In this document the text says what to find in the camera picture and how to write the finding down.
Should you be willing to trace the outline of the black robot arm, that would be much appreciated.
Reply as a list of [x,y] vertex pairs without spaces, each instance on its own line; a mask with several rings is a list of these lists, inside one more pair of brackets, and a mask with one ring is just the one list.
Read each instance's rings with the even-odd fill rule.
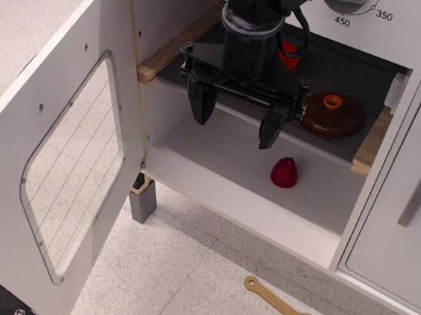
[[259,147],[271,148],[283,126],[303,117],[311,86],[283,64],[310,43],[301,6],[310,0],[228,0],[221,12],[222,44],[187,42],[181,46],[181,76],[193,117],[204,125],[218,93],[264,107]]

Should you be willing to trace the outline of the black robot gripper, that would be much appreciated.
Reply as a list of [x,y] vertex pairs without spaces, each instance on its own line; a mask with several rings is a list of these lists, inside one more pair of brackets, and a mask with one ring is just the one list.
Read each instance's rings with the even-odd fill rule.
[[181,46],[184,63],[181,76],[193,118],[205,125],[215,109],[218,93],[234,96],[266,109],[259,127],[259,149],[270,149],[285,122],[302,118],[311,86],[290,71],[279,51],[301,57],[304,47],[286,53],[283,36],[246,39],[224,33],[222,44],[187,42]]

